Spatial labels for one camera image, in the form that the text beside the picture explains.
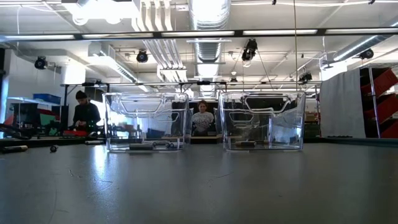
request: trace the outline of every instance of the dark jacket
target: dark jacket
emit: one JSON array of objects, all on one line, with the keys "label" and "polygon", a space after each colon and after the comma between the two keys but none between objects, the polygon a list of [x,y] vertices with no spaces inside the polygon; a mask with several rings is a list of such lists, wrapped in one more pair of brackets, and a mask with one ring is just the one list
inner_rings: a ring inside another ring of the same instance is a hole
[{"label": "dark jacket", "polygon": [[97,106],[94,104],[88,103],[87,105],[77,105],[75,107],[73,124],[75,124],[77,121],[85,121],[87,123],[93,121],[94,124],[96,124],[100,120],[100,112],[98,111]]}]

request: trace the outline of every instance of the white shirt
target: white shirt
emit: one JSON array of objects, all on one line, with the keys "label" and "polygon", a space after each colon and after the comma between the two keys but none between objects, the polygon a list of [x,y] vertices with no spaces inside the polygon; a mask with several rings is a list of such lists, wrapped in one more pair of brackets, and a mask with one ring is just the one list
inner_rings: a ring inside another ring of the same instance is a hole
[{"label": "white shirt", "polygon": [[203,132],[209,128],[209,124],[211,124],[214,120],[214,116],[210,112],[198,112],[195,113],[192,117],[192,121],[197,126],[197,131]]}]

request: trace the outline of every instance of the box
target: box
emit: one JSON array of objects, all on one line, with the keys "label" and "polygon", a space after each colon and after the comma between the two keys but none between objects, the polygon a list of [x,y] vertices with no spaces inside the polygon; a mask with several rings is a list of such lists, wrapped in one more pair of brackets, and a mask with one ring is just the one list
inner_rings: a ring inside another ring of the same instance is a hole
[{"label": "box", "polygon": [[108,150],[177,151],[186,141],[188,95],[104,93]]},{"label": "box", "polygon": [[304,92],[229,92],[219,104],[225,149],[302,149]]},{"label": "box", "polygon": [[51,94],[47,93],[34,93],[33,94],[33,99],[34,100],[42,100],[48,103],[54,103],[54,104],[61,104],[61,98],[59,96],[54,96]]}]

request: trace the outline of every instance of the woman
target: woman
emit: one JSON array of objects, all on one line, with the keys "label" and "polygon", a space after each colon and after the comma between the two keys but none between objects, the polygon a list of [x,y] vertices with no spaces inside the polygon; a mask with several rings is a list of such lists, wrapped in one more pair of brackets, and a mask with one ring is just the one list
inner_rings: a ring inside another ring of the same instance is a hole
[{"label": "woman", "polygon": [[206,111],[207,102],[202,100],[198,103],[199,112],[192,116],[192,121],[196,126],[193,131],[194,136],[207,136],[207,129],[209,125],[213,122],[214,116],[212,113]]}]

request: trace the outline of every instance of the black cable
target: black cable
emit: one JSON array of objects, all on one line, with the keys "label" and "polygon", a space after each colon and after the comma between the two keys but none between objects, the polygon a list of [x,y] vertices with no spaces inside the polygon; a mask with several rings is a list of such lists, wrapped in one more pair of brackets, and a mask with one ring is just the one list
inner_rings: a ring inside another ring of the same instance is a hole
[{"label": "black cable", "polygon": [[265,71],[265,73],[266,73],[266,76],[267,76],[267,78],[268,78],[269,85],[271,86],[271,90],[274,90],[274,87],[273,87],[273,86],[272,86],[272,84],[271,84],[271,79],[270,79],[270,78],[269,78],[269,76],[268,76],[268,73],[267,73],[267,70],[266,70],[266,66],[264,65],[264,62],[262,62],[262,58],[261,58],[261,54],[260,54],[260,51],[259,51],[259,49],[257,49],[257,53],[259,54],[260,61],[261,61],[261,64],[262,64],[262,67],[264,68],[264,71]]}]

